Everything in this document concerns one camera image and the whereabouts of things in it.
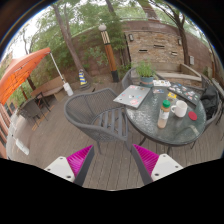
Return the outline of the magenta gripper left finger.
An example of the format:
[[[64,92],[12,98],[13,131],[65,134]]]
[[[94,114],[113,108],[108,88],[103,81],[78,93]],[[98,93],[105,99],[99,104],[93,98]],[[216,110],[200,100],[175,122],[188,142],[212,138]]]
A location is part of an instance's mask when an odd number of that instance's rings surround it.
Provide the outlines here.
[[[90,145],[68,157],[59,156],[45,171],[82,186],[93,157],[94,146]]]

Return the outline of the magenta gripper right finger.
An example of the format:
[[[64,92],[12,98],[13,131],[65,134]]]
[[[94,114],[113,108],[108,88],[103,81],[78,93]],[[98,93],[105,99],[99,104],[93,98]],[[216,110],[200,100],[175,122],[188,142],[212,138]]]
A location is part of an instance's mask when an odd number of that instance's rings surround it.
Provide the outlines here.
[[[136,144],[132,145],[131,154],[145,185],[182,169],[168,154],[158,155]]]

